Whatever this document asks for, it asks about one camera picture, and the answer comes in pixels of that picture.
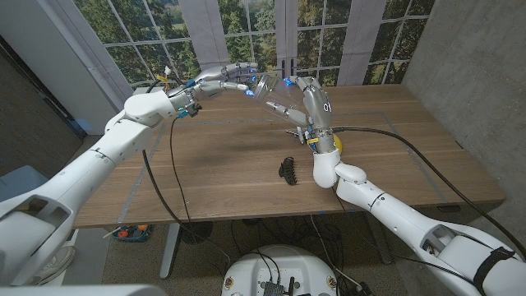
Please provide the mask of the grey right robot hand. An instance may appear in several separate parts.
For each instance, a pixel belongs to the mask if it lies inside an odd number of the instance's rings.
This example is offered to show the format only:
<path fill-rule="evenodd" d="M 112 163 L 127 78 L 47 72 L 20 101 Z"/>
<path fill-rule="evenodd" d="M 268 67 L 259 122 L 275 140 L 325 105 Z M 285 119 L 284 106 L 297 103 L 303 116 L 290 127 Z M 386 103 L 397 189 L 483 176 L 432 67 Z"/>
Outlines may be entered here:
<path fill-rule="evenodd" d="M 327 93 L 312 76 L 263 76 L 255 99 L 273 115 L 298 127 L 328 128 L 332 107 Z"/>

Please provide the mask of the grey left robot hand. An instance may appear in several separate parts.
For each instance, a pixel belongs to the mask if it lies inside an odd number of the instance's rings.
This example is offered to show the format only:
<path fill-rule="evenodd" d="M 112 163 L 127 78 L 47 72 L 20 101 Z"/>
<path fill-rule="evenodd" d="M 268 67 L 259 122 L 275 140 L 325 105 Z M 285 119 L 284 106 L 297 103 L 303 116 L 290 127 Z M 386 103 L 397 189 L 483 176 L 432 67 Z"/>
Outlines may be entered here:
<path fill-rule="evenodd" d="M 196 84 L 193 91 L 197 99 L 212 99 L 226 90 L 245 92 L 257 73 L 256 62 L 236 62 L 211 67 L 194 78 Z"/>

